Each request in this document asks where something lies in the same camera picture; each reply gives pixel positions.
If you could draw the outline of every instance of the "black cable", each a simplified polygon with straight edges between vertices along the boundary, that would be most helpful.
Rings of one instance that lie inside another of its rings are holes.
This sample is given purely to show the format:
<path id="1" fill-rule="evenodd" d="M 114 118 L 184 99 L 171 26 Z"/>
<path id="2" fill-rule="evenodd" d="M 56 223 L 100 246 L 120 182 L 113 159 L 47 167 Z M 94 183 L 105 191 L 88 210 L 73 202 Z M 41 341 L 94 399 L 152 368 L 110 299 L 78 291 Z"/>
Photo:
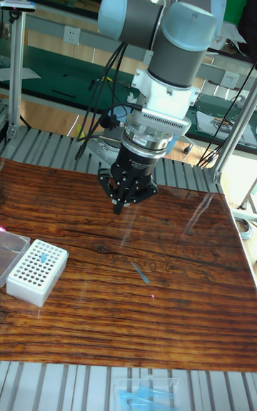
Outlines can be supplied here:
<path id="1" fill-rule="evenodd" d="M 113 95 L 112 95 L 111 104 L 113 104 L 114 101 L 115 101 L 116 80 L 117 80 L 119 68 L 120 68 L 120 66 L 121 66 L 121 61 L 122 61 L 122 58 L 123 58 L 123 56 L 124 56 L 124 53 L 125 53 L 127 47 L 128 47 L 128 44 L 124 44 L 124 46 L 123 46 L 123 48 L 122 48 L 122 50 L 121 50 L 120 56 L 119 56 L 119 62 L 118 62 L 117 67 L 116 67 L 116 72 L 115 72 L 114 81 L 113 81 L 113 89 L 112 89 Z M 104 79 L 103 79 L 103 82 L 102 82 L 102 86 L 101 86 L 101 89 L 100 89 L 100 91 L 99 91 L 99 96 L 98 96 L 98 98 L 97 98 L 97 100 L 96 100 L 96 105 L 95 105 L 95 107 L 94 107 L 94 114 L 93 114 L 93 117 L 92 117 L 92 119 L 91 119 L 91 124 L 90 124 L 90 127 L 89 127 L 88 135 L 91 135 L 91 129 L 92 129 L 93 125 L 94 125 L 94 121 L 95 121 L 95 118 L 96 118 L 97 108 L 98 108 L 98 105 L 99 105 L 99 101 L 100 101 L 100 98 L 101 98 L 101 94 L 102 94 L 103 89 L 104 89 L 104 84 L 105 84 L 105 82 L 106 82 L 106 80 L 107 80 L 108 73 L 109 73 L 112 65 L 114 64 L 114 61 L 116 60 L 116 57 L 113 59 L 112 64 L 109 64 L 109 67 L 108 67 L 107 70 L 106 70 L 106 73 L 105 73 L 105 76 L 104 76 Z"/>
<path id="2" fill-rule="evenodd" d="M 111 87 L 110 81 L 109 81 L 109 80 L 106 80 L 106 81 L 107 81 L 107 84 L 108 84 L 109 89 L 111 89 L 111 92 L 113 92 L 113 89 L 112 89 L 112 87 Z M 126 110 L 126 108 L 124 107 L 124 105 L 122 105 L 122 102 L 120 101 L 120 99 L 117 97 L 116 94 L 114 94 L 114 98 L 117 100 L 118 103 L 121 104 L 123 110 L 125 111 L 125 114 L 122 115 L 122 116 L 119 116 L 119 118 L 123 118 L 124 116 L 127 116 L 129 113 L 128 113 L 128 111 Z"/>
<path id="3" fill-rule="evenodd" d="M 210 154 L 210 157 L 200 164 L 200 167 L 207 167 L 210 163 L 213 163 L 218 158 L 218 153 L 222 149 L 222 146 L 215 148 Z"/>
<path id="4" fill-rule="evenodd" d="M 22 122 L 28 127 L 28 128 L 32 128 L 29 123 L 27 123 L 26 119 L 24 119 L 21 114 L 20 114 L 20 119 L 22 120 Z"/>
<path id="5" fill-rule="evenodd" d="M 98 88 L 99 88 L 99 83 L 101 82 L 101 79 L 102 79 L 104 76 L 106 76 L 106 74 L 109 72 L 110 68 L 113 66 L 116 58 L 118 57 L 118 54 L 120 53 L 120 51 L 122 50 L 122 48 L 124 47 L 124 45 L 125 45 L 125 43 L 121 43 L 121 44 L 118 46 L 118 48 L 113 52 L 113 54 L 111 55 L 111 57 L 110 57 L 110 59 L 108 60 L 107 64 L 105 65 L 105 67 L 104 67 L 104 69 L 103 69 L 103 71 L 102 71 L 102 74 L 100 75 L 100 78 L 99 78 L 98 81 L 96 82 L 96 85 L 95 85 L 93 94 L 92 94 L 92 96 L 91 96 L 91 100 L 90 100 L 89 107 L 88 107 L 88 109 L 87 109 L 87 111 L 86 111 L 86 114 L 85 114 L 85 116 L 84 116 L 83 122 L 82 122 L 82 124 L 81 124 L 81 130 L 79 131 L 77 141 L 79 141 L 79 139 L 80 139 L 80 137 L 81 137 L 81 134 L 82 134 L 82 132 L 83 132 L 84 126 L 85 126 L 85 124 L 86 124 L 86 119 L 88 118 L 89 113 L 91 112 L 92 105 L 93 105 L 93 101 L 94 101 L 96 92 L 97 92 L 97 90 L 98 90 Z"/>
<path id="6" fill-rule="evenodd" d="M 9 15 L 10 15 L 9 23 L 13 24 L 14 21 L 17 21 L 19 19 L 19 17 L 21 16 L 21 12 L 20 11 L 10 11 Z"/>
<path id="7" fill-rule="evenodd" d="M 223 117 L 223 119 L 222 119 L 222 121 L 221 121 L 220 125 L 218 126 L 218 128 L 217 128 L 217 130 L 216 130 L 216 132 L 215 132 L 215 134 L 214 134 L 214 136 L 213 136 L 213 138 L 212 138 L 211 142 L 209 143 L 208 147 L 206 148 L 206 150 L 204 151 L 203 155 L 202 155 L 202 156 L 201 156 L 201 158 L 199 159 L 199 162 L 197 163 L 197 166 L 199 166 L 199 165 L 200 165 L 200 163 L 203 161 L 204 156 L 206 155 L 206 153 L 207 153 L 207 151 L 209 150 L 210 146 L 213 144 L 213 142 L 214 142 L 214 140 L 215 140 L 215 137 L 217 136 L 217 134 L 218 134 L 218 132 L 219 132 L 220 128 L 221 128 L 221 127 L 222 127 L 222 125 L 223 125 L 223 122 L 225 121 L 225 119 L 226 119 L 226 117 L 227 117 L 228 113 L 231 111 L 231 109 L 232 109 L 232 108 L 233 108 L 233 106 L 235 105 L 235 102 L 237 101 L 238 97 L 240 96 L 240 94 L 241 94 L 241 92 L 242 92 L 242 90 L 243 90 L 244 86 L 246 85 L 246 82 L 248 81 L 248 78 L 249 78 L 249 76 L 251 75 L 251 73 L 252 73 L 253 69 L 255 68 L 256 64 L 257 64 L 257 62 L 256 62 L 255 64 L 253 64 L 253 66 L 251 67 L 251 69 L 250 69 L 250 71 L 249 71 L 249 73 L 248 73 L 248 75 L 247 75 L 247 77 L 246 77 L 245 81 L 243 82 L 242 87 L 239 89 L 239 91 L 238 91 L 238 93 L 237 93 L 236 97 L 234 98 L 234 100 L 233 100 L 232 104 L 230 105 L 230 107 L 229 107 L 228 111 L 226 112 L 225 116 Z"/>
<path id="8" fill-rule="evenodd" d="M 128 44 L 126 44 L 126 45 L 123 47 L 123 49 L 122 49 L 122 51 L 121 51 L 121 54 L 120 54 L 120 56 L 119 56 L 119 61 L 118 61 L 118 63 L 117 63 L 117 67 L 116 67 L 116 71 L 115 71 L 115 75 L 114 75 L 113 86 L 112 86 L 112 88 L 113 88 L 113 95 L 112 95 L 111 103 L 114 103 L 114 101 L 115 101 L 115 91 L 116 91 L 117 77 L 118 77 L 119 69 L 120 69 L 120 67 L 121 67 L 122 59 L 123 59 L 123 57 L 124 57 L 124 53 L 125 53 L 125 51 L 126 51 L 127 48 L 128 48 Z"/>
<path id="9" fill-rule="evenodd" d="M 94 127 L 91 129 L 91 133 L 88 134 L 86 137 L 80 138 L 77 141 L 84 141 L 84 143 L 81 145 L 80 149 L 78 150 L 75 159 L 78 160 L 80 159 L 80 157 L 82 156 L 83 152 L 86 149 L 86 145 L 89 142 L 90 138 L 92 137 L 93 133 L 96 131 L 96 129 L 98 128 L 98 126 L 100 125 L 100 123 L 103 121 L 103 119 L 105 117 L 107 117 L 109 111 L 111 111 L 111 109 L 120 106 L 120 104 L 115 103 L 114 105 L 111 105 L 107 110 L 105 110 L 105 112 L 100 116 L 100 118 L 97 120 L 97 122 L 95 123 Z M 136 103 L 124 103 L 124 106 L 129 106 L 130 108 L 134 109 L 134 110 L 138 110 L 141 111 L 142 110 L 142 106 L 137 105 Z"/>
<path id="10" fill-rule="evenodd" d="M 219 151 L 222 148 L 222 145 L 219 145 L 217 148 L 213 149 L 212 151 L 209 152 L 209 154 L 207 154 L 207 156 L 202 160 L 200 167 L 209 159 L 209 157 L 211 157 L 211 155 L 216 152 Z"/>

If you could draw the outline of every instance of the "wood grain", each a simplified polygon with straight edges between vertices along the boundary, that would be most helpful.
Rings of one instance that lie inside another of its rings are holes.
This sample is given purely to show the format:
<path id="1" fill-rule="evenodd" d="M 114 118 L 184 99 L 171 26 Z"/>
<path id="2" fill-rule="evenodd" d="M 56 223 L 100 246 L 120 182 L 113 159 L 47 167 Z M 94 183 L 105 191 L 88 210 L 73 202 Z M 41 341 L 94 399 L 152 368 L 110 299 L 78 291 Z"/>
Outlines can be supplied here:
<path id="1" fill-rule="evenodd" d="M 224 196 L 161 186 L 117 216 L 95 176 L 10 161 L 0 176 L 0 224 L 70 254 L 43 308 L 1 289 L 0 360 L 256 370 L 256 289 Z"/>

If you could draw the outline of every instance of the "metal grate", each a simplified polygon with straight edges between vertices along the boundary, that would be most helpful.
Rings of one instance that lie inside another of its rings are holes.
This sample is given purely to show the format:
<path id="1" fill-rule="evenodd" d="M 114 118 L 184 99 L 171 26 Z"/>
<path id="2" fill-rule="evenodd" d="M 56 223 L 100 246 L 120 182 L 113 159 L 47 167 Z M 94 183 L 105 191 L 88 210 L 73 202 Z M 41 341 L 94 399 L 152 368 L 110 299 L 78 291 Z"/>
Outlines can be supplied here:
<path id="1" fill-rule="evenodd" d="M 0 362 L 1 411 L 114 411 L 116 381 L 181 378 L 185 410 L 257 410 L 257 373 Z"/>
<path id="2" fill-rule="evenodd" d="M 78 149 L 79 144 L 73 138 L 21 127 L 19 135 L 3 147 L 0 156 L 16 162 L 92 174 L 97 174 L 100 166 L 110 168 L 111 164 L 96 157 L 90 148 L 76 161 Z M 165 186 L 222 192 L 221 186 L 213 182 L 209 169 L 191 167 L 187 163 L 162 158 L 156 164 L 153 176 L 157 184 Z"/>

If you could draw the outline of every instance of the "white wall socket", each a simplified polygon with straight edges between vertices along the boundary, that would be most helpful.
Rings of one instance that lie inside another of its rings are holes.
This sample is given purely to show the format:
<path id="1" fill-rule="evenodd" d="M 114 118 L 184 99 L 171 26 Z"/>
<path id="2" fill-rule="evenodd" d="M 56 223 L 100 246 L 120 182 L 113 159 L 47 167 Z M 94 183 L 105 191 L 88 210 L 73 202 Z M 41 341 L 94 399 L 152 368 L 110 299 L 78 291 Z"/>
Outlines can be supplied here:
<path id="1" fill-rule="evenodd" d="M 64 41 L 72 43 L 73 45 L 79 45 L 80 29 L 77 27 L 65 26 L 64 27 Z"/>
<path id="2" fill-rule="evenodd" d="M 225 71 L 225 74 L 220 82 L 220 86 L 228 89 L 234 89 L 236 87 L 236 83 L 239 80 L 238 73 L 233 73 L 232 71 Z"/>

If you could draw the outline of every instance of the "robotic arm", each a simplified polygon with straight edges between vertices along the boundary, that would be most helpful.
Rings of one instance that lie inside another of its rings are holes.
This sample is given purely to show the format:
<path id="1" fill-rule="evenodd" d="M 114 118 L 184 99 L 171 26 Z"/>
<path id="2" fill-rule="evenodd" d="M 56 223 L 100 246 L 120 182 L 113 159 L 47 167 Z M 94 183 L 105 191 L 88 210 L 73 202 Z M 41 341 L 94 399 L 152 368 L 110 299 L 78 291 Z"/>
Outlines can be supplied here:
<path id="1" fill-rule="evenodd" d="M 147 70 L 136 70 L 132 86 L 141 111 L 126 118 L 121 147 L 111 173 L 99 181 L 115 212 L 158 192 L 152 172 L 173 135 L 184 135 L 198 89 L 193 79 L 206 49 L 217 39 L 226 0 L 103 0 L 99 30 L 116 40 L 152 50 Z"/>

